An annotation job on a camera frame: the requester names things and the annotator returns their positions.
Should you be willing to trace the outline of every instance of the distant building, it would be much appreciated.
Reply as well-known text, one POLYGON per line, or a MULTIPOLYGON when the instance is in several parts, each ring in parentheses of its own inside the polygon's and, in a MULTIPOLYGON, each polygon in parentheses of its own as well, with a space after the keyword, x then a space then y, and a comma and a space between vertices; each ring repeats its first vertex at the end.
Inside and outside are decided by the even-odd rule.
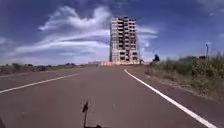
POLYGON ((115 64, 139 64, 140 52, 136 33, 135 20, 128 17, 112 19, 110 62, 115 64))

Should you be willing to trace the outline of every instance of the sky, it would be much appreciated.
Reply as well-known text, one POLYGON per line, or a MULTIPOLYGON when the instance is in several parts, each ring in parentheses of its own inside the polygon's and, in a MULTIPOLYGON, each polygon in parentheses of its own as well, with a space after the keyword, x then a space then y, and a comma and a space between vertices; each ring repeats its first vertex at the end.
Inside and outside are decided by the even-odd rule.
POLYGON ((0 0, 0 64, 108 61, 110 21, 137 21, 145 61, 224 50, 224 0, 0 0))

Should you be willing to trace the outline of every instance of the grass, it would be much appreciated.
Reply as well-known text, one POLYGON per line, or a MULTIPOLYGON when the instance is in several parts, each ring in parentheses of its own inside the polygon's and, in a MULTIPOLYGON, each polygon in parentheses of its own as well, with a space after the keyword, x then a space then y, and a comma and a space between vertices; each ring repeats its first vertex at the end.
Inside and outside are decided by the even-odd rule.
POLYGON ((48 70, 60 70, 60 69, 71 69, 77 67, 73 63, 67 63, 64 65, 32 65, 32 64, 6 64, 0 66, 0 75, 8 75, 15 73, 25 73, 25 72, 40 72, 40 71, 48 71, 48 70))
POLYGON ((224 102, 224 55, 166 60, 147 66, 146 74, 189 85, 199 94, 224 102))

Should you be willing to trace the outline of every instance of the building window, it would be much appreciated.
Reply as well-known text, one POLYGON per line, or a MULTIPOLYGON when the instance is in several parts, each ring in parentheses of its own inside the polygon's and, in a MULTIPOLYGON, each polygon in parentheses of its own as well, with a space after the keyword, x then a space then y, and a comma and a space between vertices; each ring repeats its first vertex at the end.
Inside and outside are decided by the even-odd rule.
POLYGON ((134 48, 134 49, 135 49, 135 48, 136 48, 136 46, 135 46, 135 45, 131 45, 131 48, 134 48))
POLYGON ((133 59, 133 60, 138 60, 138 57, 133 57, 132 59, 133 59))
POLYGON ((125 58, 124 57, 120 57, 120 60, 125 60, 125 58))

